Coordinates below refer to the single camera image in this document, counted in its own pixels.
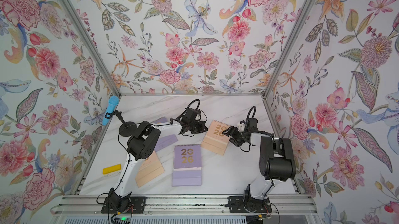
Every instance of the black cable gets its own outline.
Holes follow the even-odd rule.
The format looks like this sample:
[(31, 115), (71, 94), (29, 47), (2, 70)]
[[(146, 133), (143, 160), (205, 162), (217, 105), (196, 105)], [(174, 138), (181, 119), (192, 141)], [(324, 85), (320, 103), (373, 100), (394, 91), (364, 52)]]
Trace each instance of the black cable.
[(278, 224), (280, 224), (280, 212), (278, 211), (276, 205), (274, 205), (274, 204), (271, 203), (271, 202), (270, 202), (270, 204), (272, 204), (272, 205), (276, 208), (276, 211), (277, 211), (277, 214), (278, 214)]

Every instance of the black mount stand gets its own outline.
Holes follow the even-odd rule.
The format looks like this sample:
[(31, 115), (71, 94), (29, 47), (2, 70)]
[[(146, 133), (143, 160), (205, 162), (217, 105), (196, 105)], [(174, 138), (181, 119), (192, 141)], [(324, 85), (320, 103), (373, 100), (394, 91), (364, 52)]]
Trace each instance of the black mount stand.
[(122, 112), (121, 111), (114, 111), (112, 113), (106, 113), (105, 118), (110, 119), (113, 115), (116, 115), (119, 120), (122, 122), (122, 125), (119, 127), (119, 133), (123, 137), (130, 137), (133, 135), (133, 132), (137, 129), (137, 126), (134, 122), (125, 122), (122, 117)]

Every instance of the peach desk calendar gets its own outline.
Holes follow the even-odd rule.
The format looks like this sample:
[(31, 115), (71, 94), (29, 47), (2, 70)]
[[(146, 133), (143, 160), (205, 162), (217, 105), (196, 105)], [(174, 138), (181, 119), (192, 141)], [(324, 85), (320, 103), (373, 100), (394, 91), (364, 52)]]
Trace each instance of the peach desk calendar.
[(213, 120), (202, 140), (201, 147), (223, 156), (230, 137), (223, 135), (222, 132), (229, 127), (230, 125)]

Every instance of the white marble tabletop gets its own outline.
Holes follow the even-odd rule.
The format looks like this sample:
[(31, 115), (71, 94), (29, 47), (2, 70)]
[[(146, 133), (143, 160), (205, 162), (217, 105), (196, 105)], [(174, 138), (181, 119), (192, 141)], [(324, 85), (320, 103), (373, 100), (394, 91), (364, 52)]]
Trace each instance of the white marble tabletop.
[[(245, 120), (249, 109), (256, 106), (258, 128), (273, 132), (259, 95), (123, 96), (117, 110), (122, 112), (125, 121), (152, 122), (160, 117), (176, 118), (197, 98), (201, 100), (199, 108), (208, 117), (207, 127), (213, 120), (236, 126), (237, 122)], [(123, 167), (125, 163), (126, 151), (117, 140), (120, 125), (118, 118), (113, 117), (80, 194), (108, 192), (117, 182), (121, 170), (103, 175), (102, 169), (117, 164)], [(193, 137), (177, 135), (179, 141), (157, 152), (165, 172), (140, 188), (136, 181), (132, 181), (132, 194), (242, 194), (247, 185), (259, 175), (259, 146), (252, 147), (250, 152), (245, 153), (229, 143), (224, 156), (201, 148), (202, 186), (172, 187), (174, 146), (200, 144), (204, 136), (205, 133)], [(125, 147), (127, 140), (128, 137), (120, 137)], [(243, 144), (242, 148), (247, 149), (247, 144)], [(277, 185), (271, 193), (294, 194), (295, 191), (291, 180), (287, 180)]]

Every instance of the purple desk calendar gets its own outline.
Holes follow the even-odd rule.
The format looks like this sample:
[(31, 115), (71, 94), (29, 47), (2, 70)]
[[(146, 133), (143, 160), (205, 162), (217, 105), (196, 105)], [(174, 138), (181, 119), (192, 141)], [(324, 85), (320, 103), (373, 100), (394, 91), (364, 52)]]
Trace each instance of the purple desk calendar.
[(174, 149), (172, 186), (199, 186), (202, 161), (200, 145), (177, 145)]

